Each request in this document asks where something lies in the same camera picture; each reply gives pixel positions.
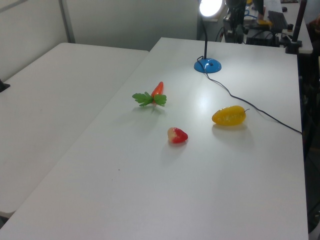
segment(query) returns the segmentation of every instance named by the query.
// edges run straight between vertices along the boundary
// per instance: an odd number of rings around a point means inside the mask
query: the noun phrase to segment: lamp head
[[[215,15],[221,8],[222,0],[201,0],[200,13],[204,17],[211,17]]]

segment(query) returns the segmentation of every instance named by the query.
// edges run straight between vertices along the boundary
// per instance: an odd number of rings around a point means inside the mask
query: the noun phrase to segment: desk lamp
[[[205,17],[211,17],[219,11],[221,5],[222,0],[201,0],[200,13]],[[216,73],[221,70],[221,63],[213,58],[207,58],[208,35],[202,16],[200,16],[200,21],[205,35],[204,56],[203,59],[199,60],[200,63],[197,61],[194,64],[194,69],[200,73]]]

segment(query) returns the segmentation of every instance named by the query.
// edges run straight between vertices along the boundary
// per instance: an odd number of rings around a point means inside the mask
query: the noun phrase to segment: white table
[[[10,217],[147,51],[62,43],[0,93],[0,216]]]
[[[302,136],[195,71],[203,48],[162,38],[0,239],[307,240]],[[301,130],[295,55],[209,42],[208,57],[222,64],[211,76],[234,95]],[[132,94],[160,81],[165,107],[138,107]],[[214,125],[212,115],[232,105],[250,108],[244,123]],[[188,141],[169,144],[170,127]]]

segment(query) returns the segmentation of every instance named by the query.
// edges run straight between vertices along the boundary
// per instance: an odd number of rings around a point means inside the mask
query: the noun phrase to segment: toy yellow pepper
[[[246,111],[242,106],[229,106],[218,110],[212,121],[216,124],[234,126],[241,124],[246,119]]]

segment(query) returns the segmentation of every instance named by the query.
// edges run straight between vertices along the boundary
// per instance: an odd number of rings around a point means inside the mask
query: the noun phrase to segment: power cord
[[[215,37],[215,41],[217,41],[218,36],[219,36],[219,33],[220,33],[220,31],[221,31],[222,29],[224,29],[224,27],[221,27],[221,28],[219,29],[218,34],[217,34],[216,37]]]
[[[245,102],[246,104],[249,104],[249,105],[252,106],[254,109],[256,109],[257,111],[259,111],[259,112],[261,112],[261,113],[263,113],[263,114],[265,114],[265,115],[267,115],[268,117],[272,118],[273,120],[275,120],[275,121],[278,122],[279,124],[281,124],[281,125],[283,125],[283,126],[285,126],[285,127],[287,127],[287,128],[289,128],[289,129],[291,129],[291,130],[293,130],[293,131],[295,131],[295,132],[297,132],[297,133],[299,133],[299,134],[302,135],[302,132],[301,132],[301,131],[296,130],[296,129],[294,129],[293,127],[288,126],[287,124],[281,122],[280,120],[278,120],[278,119],[276,119],[275,117],[271,116],[271,115],[268,114],[267,112],[265,112],[265,111],[257,108],[257,107],[256,107],[255,105],[253,105],[251,102],[249,102],[249,101],[247,101],[247,100],[245,100],[245,99],[243,99],[243,98],[241,98],[241,97],[232,95],[231,92],[228,90],[228,88],[226,88],[221,82],[210,78],[209,75],[208,75],[208,73],[207,73],[207,71],[206,71],[206,69],[205,69],[205,67],[204,67],[204,66],[202,65],[202,63],[199,61],[199,59],[203,59],[203,58],[204,58],[203,56],[200,56],[200,57],[197,58],[196,61],[202,66],[202,68],[203,68],[203,70],[204,70],[204,74],[206,75],[206,77],[207,77],[210,81],[212,81],[212,82],[220,85],[222,88],[224,88],[224,89],[229,93],[229,95],[230,95],[232,98],[238,99],[238,100],[240,100],[240,101],[242,101],[242,102]]]

